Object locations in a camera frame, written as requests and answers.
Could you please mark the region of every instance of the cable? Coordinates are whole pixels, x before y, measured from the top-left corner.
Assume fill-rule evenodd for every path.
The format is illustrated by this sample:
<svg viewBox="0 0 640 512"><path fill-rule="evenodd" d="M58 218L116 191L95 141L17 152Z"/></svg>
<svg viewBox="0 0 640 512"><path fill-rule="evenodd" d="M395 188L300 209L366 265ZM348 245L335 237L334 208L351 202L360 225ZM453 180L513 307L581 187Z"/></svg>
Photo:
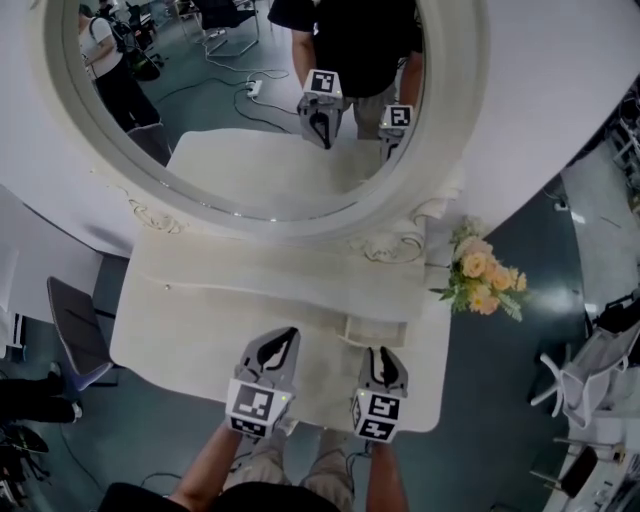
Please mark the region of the cable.
<svg viewBox="0 0 640 512"><path fill-rule="evenodd" d="M151 473L150 475L147 475L146 477L144 477L144 479L142 480L142 482L140 482L140 485L138 487L144 489L144 484L147 483L147 480L151 480L152 478L155 478L157 476L169 476L171 478L182 480L182 477L180 475L176 475L175 473L163 473L161 471L158 471L156 473Z"/></svg>
<svg viewBox="0 0 640 512"><path fill-rule="evenodd" d="M268 78L271 78L272 80L281 80L283 78L287 78L289 76L289 74L290 74L286 69L239 69L239 68L234 68L233 66L228 66L227 64L222 64L220 62L217 62L215 60L210 59L209 56L206 55L206 50L205 50L205 60L207 62L210 62L211 64L213 64L215 66L218 66L218 67L224 68L224 69L228 69L228 70L234 71L236 73L249 73L249 75L247 76L247 80L246 80L247 82L251 81L251 77L253 75L262 74L262 75L265 75ZM282 73L282 76L273 76L273 75L270 75L269 73Z"/></svg>
<svg viewBox="0 0 640 512"><path fill-rule="evenodd" d="M77 459L77 457L73 454L73 452L71 451L71 448L69 447L69 443L67 442L67 438L64 435L64 432L62 430L62 423L59 424L60 427L60 436L62 437L62 441L64 443L64 445L67 447L67 451L69 452L69 455L71 455L71 458L75 461L75 463L80 467L80 469L82 471L84 471L86 473L86 475L91 478L91 480L93 481L94 484L96 484L96 487L98 488L98 490L104 494L104 489L102 488L102 486L100 485L100 483L98 482L98 480L96 479L95 476L93 476L91 474L91 472L85 468L82 463Z"/></svg>
<svg viewBox="0 0 640 512"><path fill-rule="evenodd" d="M286 108L279 107L278 105L271 105L270 103L263 103L262 101L258 101L255 98L251 98L251 101L253 101L256 105L261 105L263 107L271 107L271 108L275 108L275 109L278 109L278 110L282 110L282 112L284 112L285 114L291 114L292 116L297 116L298 115L297 112L291 112L290 110L287 110Z"/></svg>
<svg viewBox="0 0 640 512"><path fill-rule="evenodd" d="M200 87L201 85L203 85L203 84L205 84L205 83L207 83L207 82L209 82L211 80L213 80L215 82L220 82L220 83L222 83L224 85L228 85L229 87L236 87L238 85L244 85L245 84L245 82L227 82L226 80L222 80L222 78L218 78L216 76L210 76L209 78L205 78L204 80L202 80L202 81L200 81L200 82L198 82L196 84L185 85L184 87L180 87L178 89L175 89L174 91L171 91L171 92L165 94L164 96L160 97L160 99L155 100L155 103L160 103L160 102L166 100L169 96L172 96L172 95L174 95L174 94L176 94L178 92L186 91L188 89L194 89L195 87Z"/></svg>
<svg viewBox="0 0 640 512"><path fill-rule="evenodd" d="M247 91L247 90L248 89L246 87L243 87L242 89L238 89L233 94L233 108L236 110L236 112L238 114L240 114L242 117L244 117L245 119L249 119L250 121L258 121L260 123L265 123L265 124L271 125L271 126L273 126L275 128L278 128L279 130L282 130L284 133L291 134L291 132L289 130L284 129L279 124L272 123L271 121L267 121L266 119L260 119L259 117L251 117L251 116L248 116L248 115L244 114L243 112L241 112L240 109L238 108L238 93L242 92L242 91Z"/></svg>

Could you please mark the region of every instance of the white wall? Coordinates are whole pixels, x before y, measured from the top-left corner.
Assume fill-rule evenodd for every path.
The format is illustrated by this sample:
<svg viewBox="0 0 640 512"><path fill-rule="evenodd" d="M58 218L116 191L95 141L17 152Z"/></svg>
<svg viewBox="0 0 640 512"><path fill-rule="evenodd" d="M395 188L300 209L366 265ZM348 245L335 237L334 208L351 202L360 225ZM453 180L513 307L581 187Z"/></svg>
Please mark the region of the white wall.
<svg viewBox="0 0 640 512"><path fill-rule="evenodd" d="M487 4L488 86L464 158L473 194L455 208L495 226L562 170L640 73L640 9L633 0Z"/></svg>
<svg viewBox="0 0 640 512"><path fill-rule="evenodd" d="M29 3L0 1L0 184L95 249L129 255L138 221L89 173L36 92L23 37Z"/></svg>
<svg viewBox="0 0 640 512"><path fill-rule="evenodd" d="M465 156L474 193L455 208L496 225L562 169L640 72L640 10L632 0L487 2L489 84ZM91 246L127 254L136 221L37 97L25 9L0 2L0 183Z"/></svg>
<svg viewBox="0 0 640 512"><path fill-rule="evenodd" d="M52 321L49 276L93 294L102 256L38 217L4 187L0 243L0 307L6 311ZM7 260L9 265L1 264Z"/></svg>

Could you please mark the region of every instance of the yellow flower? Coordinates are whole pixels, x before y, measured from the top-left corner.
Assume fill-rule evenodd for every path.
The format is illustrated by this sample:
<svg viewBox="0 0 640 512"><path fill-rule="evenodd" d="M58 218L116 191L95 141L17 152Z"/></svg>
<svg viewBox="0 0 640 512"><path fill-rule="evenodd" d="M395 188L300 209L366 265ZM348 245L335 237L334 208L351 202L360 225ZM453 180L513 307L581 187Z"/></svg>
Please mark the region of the yellow flower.
<svg viewBox="0 0 640 512"><path fill-rule="evenodd" d="M487 255L482 252L468 254L462 260L462 273L467 277L480 277L487 266Z"/></svg>
<svg viewBox="0 0 640 512"><path fill-rule="evenodd" d="M523 292L527 289L527 275L523 272L518 277L518 282L516 283L516 291Z"/></svg>
<svg viewBox="0 0 640 512"><path fill-rule="evenodd" d="M500 305L500 301L498 300L497 297L489 297L485 303L484 303L484 307L480 310L480 314L481 315L493 315L496 310L498 309L498 306Z"/></svg>
<svg viewBox="0 0 640 512"><path fill-rule="evenodd" d="M511 275L511 286L515 286L516 283L518 282L518 269L511 267L509 269L509 274Z"/></svg>
<svg viewBox="0 0 640 512"><path fill-rule="evenodd" d="M481 284L476 286L471 294L469 309L481 315L491 315L498 309L499 304L500 301L496 297L491 296L489 287Z"/></svg>
<svg viewBox="0 0 640 512"><path fill-rule="evenodd" d="M493 277L496 275L496 270L498 269L498 261L491 256L487 261L487 265L484 269L484 277L490 283L493 281Z"/></svg>
<svg viewBox="0 0 640 512"><path fill-rule="evenodd" d="M472 242L464 251L465 254L473 254L474 252L481 252L486 254L487 256L493 254L493 245L488 244L487 242L482 240L482 238L478 238L477 236L472 237L471 240Z"/></svg>
<svg viewBox="0 0 640 512"><path fill-rule="evenodd" d="M511 280L511 273L508 269L499 266L496 269L496 272L491 280L491 284L498 291L505 291L513 285L513 281Z"/></svg>

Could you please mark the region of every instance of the white mirror frame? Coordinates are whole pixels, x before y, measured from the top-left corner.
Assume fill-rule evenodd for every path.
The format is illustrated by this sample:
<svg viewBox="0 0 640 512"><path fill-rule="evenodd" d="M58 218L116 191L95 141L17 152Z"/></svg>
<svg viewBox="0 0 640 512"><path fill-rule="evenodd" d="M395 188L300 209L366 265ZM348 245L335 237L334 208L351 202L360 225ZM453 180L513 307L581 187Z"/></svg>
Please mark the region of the white mirror frame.
<svg viewBox="0 0 640 512"><path fill-rule="evenodd" d="M108 114L78 58L78 3L41 0L30 9L29 54L44 101L95 170L135 204L192 231L300 244L347 238L392 223L424 202L455 168L484 96L489 64L484 0L417 0L427 62L422 108L398 161L354 191L357 199L351 194L341 198L346 202L334 213L286 222L238 217L229 213L236 211L229 201L179 180L153 161ZM181 182L180 192L168 185L175 181Z"/></svg>

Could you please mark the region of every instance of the flower bouquet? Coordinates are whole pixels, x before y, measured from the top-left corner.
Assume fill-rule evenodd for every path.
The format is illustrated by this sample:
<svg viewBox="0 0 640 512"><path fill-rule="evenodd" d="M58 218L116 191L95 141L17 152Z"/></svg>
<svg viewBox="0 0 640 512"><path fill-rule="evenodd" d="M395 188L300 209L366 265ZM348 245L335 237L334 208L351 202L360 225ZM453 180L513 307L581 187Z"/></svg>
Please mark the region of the flower bouquet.
<svg viewBox="0 0 640 512"><path fill-rule="evenodd" d="M491 315L501 307L521 322L521 306L516 300L527 289L527 276L517 268L504 267L493 255L493 247L482 240L482 223L466 218L453 232L451 275L447 288L432 291L440 300L453 299L453 311Z"/></svg>

